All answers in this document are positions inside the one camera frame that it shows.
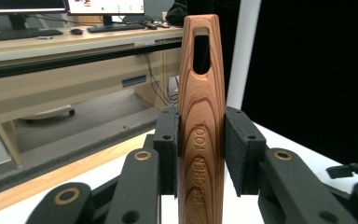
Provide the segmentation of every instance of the hole in handle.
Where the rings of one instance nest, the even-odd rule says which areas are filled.
[[[208,29],[197,28],[194,33],[193,71],[202,76],[211,67]]]

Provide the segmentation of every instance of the computer mouse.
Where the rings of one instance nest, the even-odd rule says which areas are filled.
[[[72,35],[83,35],[83,30],[73,29],[70,31]]]

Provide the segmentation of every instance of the wooden handle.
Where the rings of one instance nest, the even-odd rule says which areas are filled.
[[[211,66],[202,75],[193,70],[196,35],[209,37]],[[222,222],[226,109],[223,75],[218,17],[186,17],[178,105],[182,144],[178,170],[181,224]]]

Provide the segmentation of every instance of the computer monitor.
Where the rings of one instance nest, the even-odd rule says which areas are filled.
[[[144,0],[65,0],[68,15],[103,16],[104,25],[112,25],[112,16],[144,15]]]
[[[27,14],[65,12],[63,0],[0,0],[0,15],[8,15],[13,29],[25,29]]]

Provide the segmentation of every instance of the monitor screen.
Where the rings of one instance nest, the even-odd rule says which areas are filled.
[[[63,0],[0,0],[0,14],[64,12]]]
[[[65,0],[69,15],[143,15],[144,0]]]

